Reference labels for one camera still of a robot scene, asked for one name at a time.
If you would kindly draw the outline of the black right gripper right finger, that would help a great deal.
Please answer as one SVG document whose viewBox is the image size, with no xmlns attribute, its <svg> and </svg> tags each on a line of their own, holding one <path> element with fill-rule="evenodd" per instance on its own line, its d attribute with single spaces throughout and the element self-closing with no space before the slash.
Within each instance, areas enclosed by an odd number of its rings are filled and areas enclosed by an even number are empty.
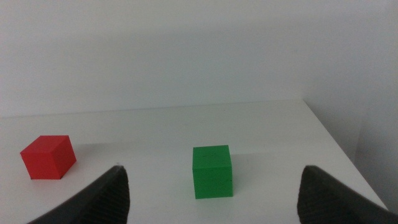
<svg viewBox="0 0 398 224">
<path fill-rule="evenodd" d="M 301 223 L 397 224 L 397 215 L 317 166 L 305 166 L 298 193 Z"/>
</svg>

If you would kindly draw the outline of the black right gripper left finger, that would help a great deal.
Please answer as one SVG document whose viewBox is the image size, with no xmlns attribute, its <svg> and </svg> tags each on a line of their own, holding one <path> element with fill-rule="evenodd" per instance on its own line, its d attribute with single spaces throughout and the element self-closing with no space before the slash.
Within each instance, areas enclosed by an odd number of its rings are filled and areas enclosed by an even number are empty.
<svg viewBox="0 0 398 224">
<path fill-rule="evenodd" d="M 40 224 L 127 222 L 129 183 L 123 166 L 113 166 L 59 206 L 32 220 Z"/>
</svg>

